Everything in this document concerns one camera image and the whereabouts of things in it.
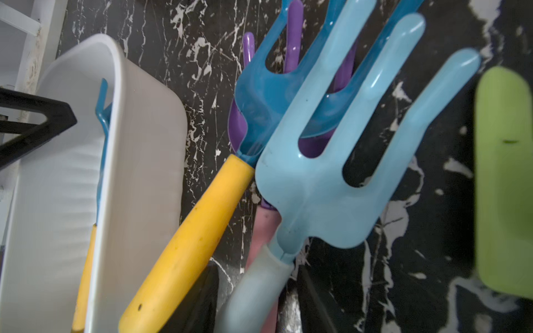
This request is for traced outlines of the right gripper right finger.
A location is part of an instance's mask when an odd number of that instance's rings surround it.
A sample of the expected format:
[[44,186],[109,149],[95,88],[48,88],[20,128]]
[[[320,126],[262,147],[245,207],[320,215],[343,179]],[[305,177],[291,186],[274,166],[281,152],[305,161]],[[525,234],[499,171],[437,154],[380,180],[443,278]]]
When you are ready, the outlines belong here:
[[303,266],[298,269],[297,293],[303,332],[337,332],[316,284]]

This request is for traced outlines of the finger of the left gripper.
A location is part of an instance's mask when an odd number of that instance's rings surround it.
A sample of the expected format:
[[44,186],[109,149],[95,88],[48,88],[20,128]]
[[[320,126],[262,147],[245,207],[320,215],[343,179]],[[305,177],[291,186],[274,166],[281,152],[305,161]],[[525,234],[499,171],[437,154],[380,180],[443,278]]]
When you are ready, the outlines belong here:
[[37,113],[45,117],[41,124],[1,121],[1,133],[16,136],[1,145],[2,169],[77,124],[69,104],[32,94],[2,88],[1,107]]

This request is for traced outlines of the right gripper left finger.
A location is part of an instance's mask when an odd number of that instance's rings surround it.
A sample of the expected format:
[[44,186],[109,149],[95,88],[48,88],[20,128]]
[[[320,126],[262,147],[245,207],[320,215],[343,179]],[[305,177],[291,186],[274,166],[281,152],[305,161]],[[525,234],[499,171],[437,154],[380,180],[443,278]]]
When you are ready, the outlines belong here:
[[218,267],[210,262],[160,332],[214,332]]

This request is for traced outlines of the light blue fork grey handle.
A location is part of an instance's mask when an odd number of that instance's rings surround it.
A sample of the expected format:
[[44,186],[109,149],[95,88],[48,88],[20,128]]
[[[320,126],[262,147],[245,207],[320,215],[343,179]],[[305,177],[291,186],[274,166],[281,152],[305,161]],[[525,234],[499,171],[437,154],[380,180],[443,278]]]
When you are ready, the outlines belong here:
[[323,153],[305,157],[298,140],[318,114],[336,71],[375,5],[374,1],[345,4],[283,117],[262,119],[267,133],[262,137],[255,181],[282,221],[220,309],[216,332],[262,330],[306,239],[317,237],[337,248],[352,248],[368,237],[428,126],[480,66],[480,54],[475,49],[465,48],[451,55],[406,112],[370,181],[363,187],[350,186],[343,177],[344,165],[379,101],[421,39],[426,28],[422,15],[405,15],[395,25]]

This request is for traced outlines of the purple rake pink handle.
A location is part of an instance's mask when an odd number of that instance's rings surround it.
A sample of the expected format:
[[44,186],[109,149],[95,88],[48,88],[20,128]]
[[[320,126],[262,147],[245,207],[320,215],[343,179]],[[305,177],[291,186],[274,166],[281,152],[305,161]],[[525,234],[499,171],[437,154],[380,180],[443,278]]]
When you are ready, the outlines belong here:
[[[287,20],[287,43],[284,61],[284,72],[288,73],[296,69],[299,61],[301,39],[304,21],[304,9],[301,1],[292,1],[288,8]],[[348,52],[341,67],[338,69],[333,89],[339,91],[347,86],[353,73],[355,49],[354,44]],[[244,64],[248,65],[255,54],[255,39],[252,33],[245,33],[242,42]],[[304,156],[316,158],[319,156],[334,131],[331,130],[323,135],[301,139],[298,146]],[[247,134],[247,123],[244,116],[239,111],[236,103],[232,103],[228,116],[228,137],[232,149],[235,151],[240,147],[241,142]],[[280,225],[281,216],[279,212],[264,199],[261,200],[255,214],[251,248],[247,258],[246,268],[250,267],[260,252],[274,236],[277,227]],[[273,304],[268,317],[266,318],[262,332],[275,332],[277,325],[278,301]]]

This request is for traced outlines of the blue fork yellow handle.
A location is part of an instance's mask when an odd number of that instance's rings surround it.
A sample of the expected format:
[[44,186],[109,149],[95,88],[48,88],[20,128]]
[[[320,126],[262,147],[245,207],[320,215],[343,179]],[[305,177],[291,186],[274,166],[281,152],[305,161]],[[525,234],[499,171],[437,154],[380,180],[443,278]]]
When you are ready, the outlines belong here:
[[[107,96],[107,91],[108,91],[108,82],[107,80],[102,79],[97,105],[95,107],[95,114],[97,116],[99,123],[102,126],[102,130],[104,133],[104,144],[103,144],[103,149],[102,149],[102,154],[101,154],[99,181],[97,185],[97,199],[96,199],[97,216],[99,215],[99,210],[100,210],[101,189],[102,189],[102,182],[103,182],[103,177],[104,177],[105,159],[106,159],[106,151],[107,151],[107,144],[108,144],[108,133],[109,133],[109,127],[110,127],[111,112],[112,112],[112,104],[105,106],[105,99]],[[78,295],[76,299],[76,307],[74,311],[71,332],[84,332],[85,327],[86,327],[87,305],[88,305],[88,298],[90,294],[90,281],[91,281],[92,265],[93,265],[93,258],[94,258],[95,239],[97,235],[97,220],[98,220],[98,217],[96,217],[95,224],[92,226],[92,229],[91,229],[90,245],[87,251],[86,261],[83,267],[81,282],[79,284],[79,290],[78,290]]]

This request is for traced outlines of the teal rake yellow handle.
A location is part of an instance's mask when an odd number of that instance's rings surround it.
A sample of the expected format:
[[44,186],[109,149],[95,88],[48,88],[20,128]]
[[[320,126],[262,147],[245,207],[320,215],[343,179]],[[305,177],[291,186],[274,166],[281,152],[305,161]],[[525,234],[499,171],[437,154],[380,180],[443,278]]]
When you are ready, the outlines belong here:
[[327,45],[333,24],[349,7],[331,1],[326,25],[295,70],[285,73],[288,8],[280,15],[237,80],[235,98],[247,123],[240,147],[228,157],[201,199],[181,223],[123,313],[120,332],[158,332],[171,318],[215,252],[268,140]]

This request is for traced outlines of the green fork wooden handle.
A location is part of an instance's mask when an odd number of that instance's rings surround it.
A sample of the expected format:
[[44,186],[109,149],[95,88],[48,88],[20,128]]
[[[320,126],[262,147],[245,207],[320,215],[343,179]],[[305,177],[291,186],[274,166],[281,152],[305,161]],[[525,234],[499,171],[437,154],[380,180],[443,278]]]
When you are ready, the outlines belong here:
[[532,298],[532,90],[506,67],[475,96],[475,261],[490,289]]

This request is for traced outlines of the white plastic storage box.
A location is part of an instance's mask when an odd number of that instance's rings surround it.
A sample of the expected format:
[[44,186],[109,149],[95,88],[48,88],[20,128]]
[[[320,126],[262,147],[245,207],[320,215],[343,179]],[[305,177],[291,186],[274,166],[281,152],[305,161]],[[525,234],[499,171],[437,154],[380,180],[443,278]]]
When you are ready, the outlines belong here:
[[[101,202],[102,79],[112,104]],[[1,331],[69,332],[97,220],[87,332],[119,319],[177,231],[187,116],[179,97],[96,34],[56,59],[37,94],[77,124],[21,159],[1,272]]]

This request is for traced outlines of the white stepped display stand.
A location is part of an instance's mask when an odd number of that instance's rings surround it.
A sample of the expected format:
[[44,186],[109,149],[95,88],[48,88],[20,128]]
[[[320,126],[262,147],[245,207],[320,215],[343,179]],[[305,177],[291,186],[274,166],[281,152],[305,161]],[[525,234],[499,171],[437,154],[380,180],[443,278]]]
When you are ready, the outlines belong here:
[[56,59],[68,0],[1,2],[1,87],[33,94]]

